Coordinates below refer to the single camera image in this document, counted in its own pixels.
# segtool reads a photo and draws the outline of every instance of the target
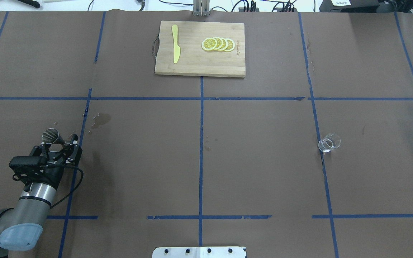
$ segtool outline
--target cutting board handle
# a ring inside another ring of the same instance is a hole
[[[154,43],[152,43],[152,55],[154,56],[154,59],[157,59],[157,53],[159,52],[159,46],[157,46],[157,51],[156,51],[156,42],[159,41],[159,35],[157,35],[157,38],[154,39]]]

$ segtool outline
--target water stain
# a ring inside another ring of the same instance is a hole
[[[93,124],[91,126],[92,129],[97,129],[103,124],[107,124],[111,120],[110,114],[105,113],[98,113],[96,116],[93,117]]]

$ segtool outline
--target glass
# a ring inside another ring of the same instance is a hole
[[[340,145],[341,138],[337,134],[328,134],[318,142],[318,148],[324,153],[337,149]]]

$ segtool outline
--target wooden cutting board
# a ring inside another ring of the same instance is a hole
[[[172,25],[178,26],[178,45],[181,54],[174,64]],[[235,41],[231,52],[205,51],[206,38],[222,37]],[[245,25],[243,23],[207,23],[198,21],[161,21],[156,75],[190,75],[244,78]]]

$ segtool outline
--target yellow knife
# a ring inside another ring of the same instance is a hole
[[[177,44],[177,25],[176,24],[172,26],[172,33],[173,33],[173,45],[174,45],[173,63],[177,63],[177,61],[179,60],[179,55],[181,54],[181,48]]]

